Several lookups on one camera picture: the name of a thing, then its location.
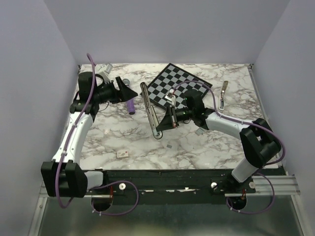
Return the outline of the white stapler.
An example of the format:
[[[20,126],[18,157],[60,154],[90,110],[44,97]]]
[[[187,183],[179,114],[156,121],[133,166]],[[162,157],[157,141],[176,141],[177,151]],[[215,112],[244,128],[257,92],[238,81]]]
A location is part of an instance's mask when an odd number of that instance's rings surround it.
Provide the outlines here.
[[[220,95],[219,95],[219,109],[221,111],[224,110],[224,106],[225,106],[225,94],[227,91],[227,87],[228,87],[228,83],[229,81],[224,81],[223,85],[221,87],[221,91],[220,91]]]

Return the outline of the grey black stapler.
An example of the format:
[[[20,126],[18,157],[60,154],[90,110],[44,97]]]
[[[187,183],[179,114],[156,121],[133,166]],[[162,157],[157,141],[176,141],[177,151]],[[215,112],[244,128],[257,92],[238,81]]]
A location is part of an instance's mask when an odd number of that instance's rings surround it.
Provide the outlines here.
[[[153,134],[153,137],[157,140],[161,139],[163,137],[162,131],[157,131],[157,126],[159,125],[159,121],[155,112],[155,109],[153,105],[151,105],[150,98],[149,98],[149,92],[148,87],[145,82],[142,82],[140,84],[141,91],[142,91],[142,97],[145,105],[145,110],[147,113],[147,117],[149,120],[150,128]]]

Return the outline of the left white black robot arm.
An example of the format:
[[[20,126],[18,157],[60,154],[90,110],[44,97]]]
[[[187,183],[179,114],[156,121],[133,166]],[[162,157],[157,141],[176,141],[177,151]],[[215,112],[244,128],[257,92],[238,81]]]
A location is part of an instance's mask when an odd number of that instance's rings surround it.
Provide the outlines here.
[[[138,94],[124,84],[120,77],[115,81],[92,72],[78,75],[79,91],[69,109],[69,125],[64,139],[51,161],[43,162],[41,174],[50,197],[82,198],[93,189],[104,194],[108,180],[101,171],[84,171],[79,162],[82,148],[99,111],[100,104],[127,102]]]

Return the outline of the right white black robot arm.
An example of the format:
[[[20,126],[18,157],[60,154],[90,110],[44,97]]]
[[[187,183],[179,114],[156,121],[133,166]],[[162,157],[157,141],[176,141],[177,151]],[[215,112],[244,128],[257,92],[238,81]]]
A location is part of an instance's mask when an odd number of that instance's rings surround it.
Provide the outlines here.
[[[176,109],[168,106],[157,131],[176,128],[180,121],[191,119],[205,130],[215,130],[241,141],[245,157],[234,168],[226,181],[227,189],[233,193],[244,187],[244,181],[267,165],[282,150],[280,142],[271,134],[268,123],[261,118],[255,121],[237,120],[206,108],[202,95],[195,89],[184,93],[186,107]]]

